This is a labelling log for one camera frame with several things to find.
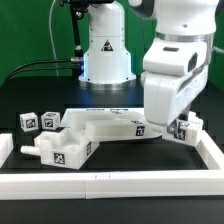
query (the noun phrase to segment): black table surface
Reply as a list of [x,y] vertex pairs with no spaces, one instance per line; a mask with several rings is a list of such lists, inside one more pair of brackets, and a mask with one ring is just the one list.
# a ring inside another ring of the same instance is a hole
[[[4,173],[105,172],[206,169],[193,147],[161,138],[101,143],[79,171],[42,165],[40,158],[20,153],[33,145],[41,130],[24,133],[19,115],[67,108],[143,107],[143,89],[114,92],[87,90],[70,77],[23,77],[0,88],[0,133],[12,133],[15,148],[0,169]],[[224,150],[224,94],[208,83],[192,111]],[[0,201],[0,223],[223,223],[224,196],[148,197],[95,200]]]

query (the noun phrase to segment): logo on robot base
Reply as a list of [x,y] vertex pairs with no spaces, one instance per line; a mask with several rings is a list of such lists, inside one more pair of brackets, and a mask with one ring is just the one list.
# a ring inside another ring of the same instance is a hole
[[54,153],[54,163],[65,164],[65,155],[61,153]]
[[114,51],[109,40],[106,41],[101,51]]

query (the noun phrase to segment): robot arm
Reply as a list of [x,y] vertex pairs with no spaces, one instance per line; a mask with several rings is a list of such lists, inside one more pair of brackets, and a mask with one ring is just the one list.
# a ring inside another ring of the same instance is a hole
[[207,82],[215,14],[223,0],[129,0],[142,18],[157,20],[156,38],[143,60],[146,119],[169,127]]

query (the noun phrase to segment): white platform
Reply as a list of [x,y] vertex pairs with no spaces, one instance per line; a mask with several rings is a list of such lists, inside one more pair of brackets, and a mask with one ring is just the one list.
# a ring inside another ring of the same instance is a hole
[[0,178],[0,199],[224,195],[224,155],[198,128],[201,121],[192,119],[193,125],[184,126],[182,143],[194,142],[208,170],[7,174]]
[[0,168],[13,150],[11,134],[0,134]]

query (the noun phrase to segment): cube with marker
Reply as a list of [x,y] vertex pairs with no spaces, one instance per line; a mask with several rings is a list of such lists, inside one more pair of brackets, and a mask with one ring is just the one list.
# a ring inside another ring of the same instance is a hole
[[35,113],[20,114],[20,124],[23,131],[34,131],[39,129],[38,118]]
[[46,112],[41,116],[42,129],[56,130],[60,126],[60,113]]

